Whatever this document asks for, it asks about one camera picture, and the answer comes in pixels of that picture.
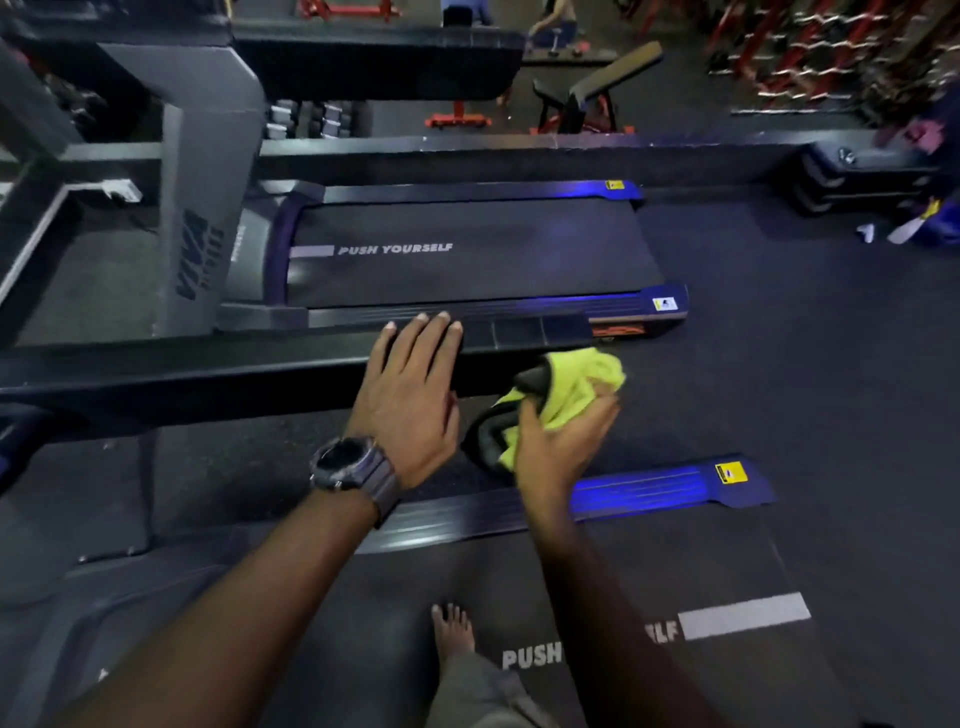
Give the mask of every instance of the wristwatch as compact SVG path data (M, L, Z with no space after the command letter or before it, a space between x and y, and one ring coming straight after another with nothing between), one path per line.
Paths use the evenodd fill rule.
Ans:
M380 512L377 528L400 500L400 482L373 437L344 437L326 443L310 461L310 484L333 493L363 491Z

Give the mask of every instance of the treadmill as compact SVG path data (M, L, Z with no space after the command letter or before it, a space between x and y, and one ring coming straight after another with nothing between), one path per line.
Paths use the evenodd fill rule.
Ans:
M261 182L247 195L218 328L382 326L582 313L594 336L682 322L623 180L323 187Z

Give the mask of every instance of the gym floor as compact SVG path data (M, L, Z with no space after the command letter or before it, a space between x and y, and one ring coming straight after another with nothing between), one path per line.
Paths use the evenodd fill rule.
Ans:
M238 10L252 13L265 2L242 0ZM274 10L278 2L271 2ZM494 13L507 25L500 18L509 9L501 6L507 3L494 2ZM588 22L606 6L610 18L603 22L612 30L603 32L619 36L604 37L607 25ZM535 0L525 3L516 27L528 27L537 9ZM629 38L616 26L612 3L578 10L595 46ZM654 37L677 61L614 95L626 123L695 133L771 123L725 115L728 82L703 74L702 41L689 31ZM518 96L514 114L521 113ZM399 106L409 113L396 114L393 133L422 133L422 119L446 109ZM538 109L531 111L535 119ZM377 114L374 105L374 125L387 116L395 115ZM833 116L774 121L778 128L855 123ZM854 228L870 216L801 219L763 189L698 190L682 198L676 191L648 193L640 223L663 272L689 286L691 316L661 339L612 347L629 380L623 413L594 470L636 470L731 450L754 457L780 496L765 513L771 535L858 712L899 728L955 722L960 450L952 432L960 412L954 365L960 260L949 252L864 245ZM4 309L16 314L0 316L6 342L149 335L156 238L113 210L80 213L61 216L51 244L28 266ZM153 216L145 210L139 222L150 226ZM465 421L487 404L467 402ZM346 416L170 428L139 474L142 464L120 460L129 442L45 449L0 498L4 595L21 587L25 593L39 574L76 556L71 526L78 514L64 507L68 489L82 492L113 476L131 478L135 487L146 473L156 488L160 533L276 517L302 492L312 448L337 433ZM458 456L418 497L491 486ZM78 500L67 502L72 508ZM54 527L38 530L38 512Z

